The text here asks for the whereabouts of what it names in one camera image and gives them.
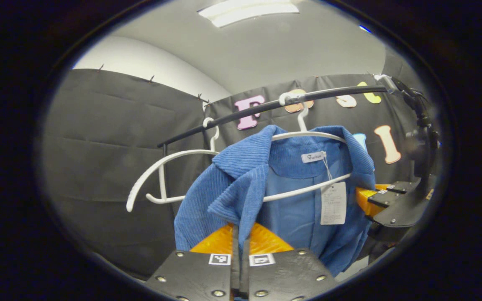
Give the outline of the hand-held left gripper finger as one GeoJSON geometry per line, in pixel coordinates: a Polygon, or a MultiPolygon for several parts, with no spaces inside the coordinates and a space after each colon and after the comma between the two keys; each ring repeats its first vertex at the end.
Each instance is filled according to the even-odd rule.
{"type": "Polygon", "coordinates": [[[146,287],[171,301],[233,301],[240,286],[237,225],[225,225],[190,251],[174,250],[146,287]]]}
{"type": "Polygon", "coordinates": [[[260,224],[244,246],[241,291],[249,301],[310,301],[337,287],[308,248],[293,248],[260,224]]]}

